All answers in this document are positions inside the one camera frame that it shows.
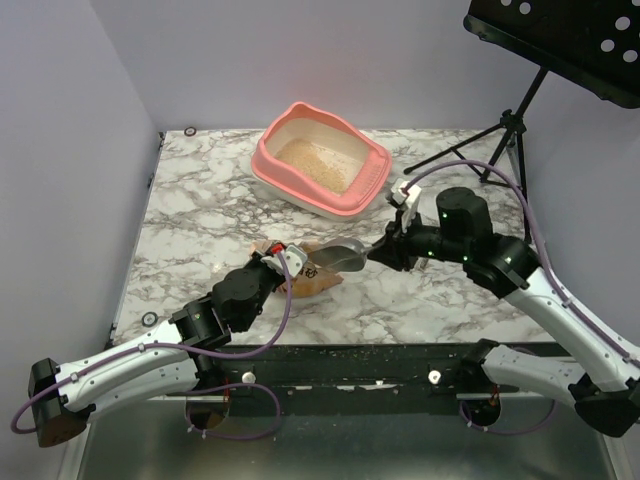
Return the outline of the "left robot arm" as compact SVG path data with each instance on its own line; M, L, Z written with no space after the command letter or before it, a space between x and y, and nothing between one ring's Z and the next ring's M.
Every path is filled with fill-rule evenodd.
M301 261L280 246L255 252L207 295L187 303L141 336L82 360L59 364L50 358L31 368L29 403L38 445L48 448L82 433L109 410L129 402L193 389L214 393L219 347L248 331L268 297L290 286Z

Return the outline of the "peach cat litter bag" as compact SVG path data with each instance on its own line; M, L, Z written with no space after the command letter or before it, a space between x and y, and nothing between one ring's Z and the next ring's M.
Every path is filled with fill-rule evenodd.
M274 240L253 241L249 253L252 254L255 250L265 252L274 242ZM320 243L317 240L302 240L298 245L307 254L310 254L320 246ZM292 280L292 296L294 298L316 296L323 291L340 285L343 281L344 279L340 274L307 261L302 270ZM276 291L283 295L286 294L288 291L286 283L280 285Z

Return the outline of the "metal litter scoop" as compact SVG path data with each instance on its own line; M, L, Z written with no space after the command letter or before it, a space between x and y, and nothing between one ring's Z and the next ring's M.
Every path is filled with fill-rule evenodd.
M333 272L358 272L364 269L371 245L345 237L337 238L320 245L308 254L315 265Z

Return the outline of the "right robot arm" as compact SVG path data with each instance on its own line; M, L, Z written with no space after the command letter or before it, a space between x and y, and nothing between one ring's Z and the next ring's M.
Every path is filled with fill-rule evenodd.
M423 224L421 190L406 181L388 200L396 216L368 259L396 271L418 259L462 265L467 277L533 319L573 358L566 364L482 339L461 361L459 378L469 390L491 384L541 394L575 410L591 428L622 437L639 419L638 348L599 319L589 319L540 256L523 240L494 232L485 200L465 187L439 193L439 223Z

